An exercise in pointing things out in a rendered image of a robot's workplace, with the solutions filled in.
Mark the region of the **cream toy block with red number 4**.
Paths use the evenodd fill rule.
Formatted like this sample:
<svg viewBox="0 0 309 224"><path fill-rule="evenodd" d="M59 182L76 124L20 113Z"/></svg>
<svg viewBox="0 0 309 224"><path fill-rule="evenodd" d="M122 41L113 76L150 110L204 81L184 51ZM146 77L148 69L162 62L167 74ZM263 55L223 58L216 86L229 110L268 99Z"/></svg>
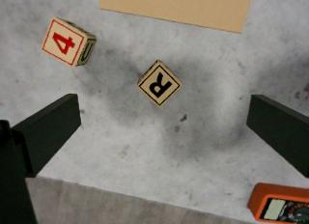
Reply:
<svg viewBox="0 0 309 224"><path fill-rule="evenodd" d="M86 64L97 37L73 22L53 16L42 51L73 67Z"/></svg>

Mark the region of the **tan letter block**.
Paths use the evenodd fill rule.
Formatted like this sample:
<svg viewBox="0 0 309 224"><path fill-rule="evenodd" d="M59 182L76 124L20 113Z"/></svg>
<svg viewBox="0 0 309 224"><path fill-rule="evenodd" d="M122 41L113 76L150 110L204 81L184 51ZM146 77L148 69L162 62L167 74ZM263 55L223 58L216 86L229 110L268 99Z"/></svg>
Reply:
<svg viewBox="0 0 309 224"><path fill-rule="evenodd" d="M137 83L137 88L158 107L161 107L181 86L178 77L160 60L156 60Z"/></svg>

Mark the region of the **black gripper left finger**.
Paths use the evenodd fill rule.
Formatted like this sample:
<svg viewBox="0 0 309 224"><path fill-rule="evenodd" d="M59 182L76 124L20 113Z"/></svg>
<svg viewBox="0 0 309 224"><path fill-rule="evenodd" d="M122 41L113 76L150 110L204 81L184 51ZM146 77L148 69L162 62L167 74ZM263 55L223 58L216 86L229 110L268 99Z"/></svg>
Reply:
<svg viewBox="0 0 309 224"><path fill-rule="evenodd" d="M35 178L81 125L77 94L12 127L0 120L0 224L38 224L25 178Z"/></svg>

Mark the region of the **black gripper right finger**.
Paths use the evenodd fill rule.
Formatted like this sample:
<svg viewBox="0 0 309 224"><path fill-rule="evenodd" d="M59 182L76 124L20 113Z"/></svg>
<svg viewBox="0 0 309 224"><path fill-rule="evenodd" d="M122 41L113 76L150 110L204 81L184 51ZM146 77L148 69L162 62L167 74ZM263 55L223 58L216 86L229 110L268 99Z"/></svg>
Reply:
<svg viewBox="0 0 309 224"><path fill-rule="evenodd" d="M309 179L309 117L263 95L252 95L246 125Z"/></svg>

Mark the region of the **tan square mat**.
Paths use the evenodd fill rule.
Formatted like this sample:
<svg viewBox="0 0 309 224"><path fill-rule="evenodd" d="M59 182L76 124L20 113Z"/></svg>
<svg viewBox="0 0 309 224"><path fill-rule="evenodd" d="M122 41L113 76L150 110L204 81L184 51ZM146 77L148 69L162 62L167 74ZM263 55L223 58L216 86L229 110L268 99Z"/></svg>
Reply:
<svg viewBox="0 0 309 224"><path fill-rule="evenodd" d="M242 33L251 0L99 0L99 8Z"/></svg>

